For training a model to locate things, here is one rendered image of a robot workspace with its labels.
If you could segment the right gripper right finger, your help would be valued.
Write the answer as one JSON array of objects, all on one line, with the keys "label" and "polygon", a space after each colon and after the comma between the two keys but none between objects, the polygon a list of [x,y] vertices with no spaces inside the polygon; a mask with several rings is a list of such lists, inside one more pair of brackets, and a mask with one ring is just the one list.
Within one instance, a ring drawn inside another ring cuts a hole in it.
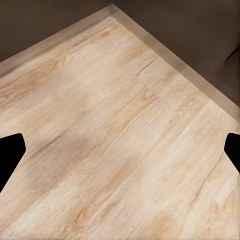
[{"label": "right gripper right finger", "polygon": [[240,135],[229,133],[227,135],[224,151],[240,173]]}]

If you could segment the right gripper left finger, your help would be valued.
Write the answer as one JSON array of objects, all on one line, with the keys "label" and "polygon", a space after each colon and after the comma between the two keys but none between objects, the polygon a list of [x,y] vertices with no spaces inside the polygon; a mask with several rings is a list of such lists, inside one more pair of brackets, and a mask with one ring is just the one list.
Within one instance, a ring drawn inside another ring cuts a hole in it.
[{"label": "right gripper left finger", "polygon": [[25,152],[26,145],[21,133],[0,138],[0,193]]}]

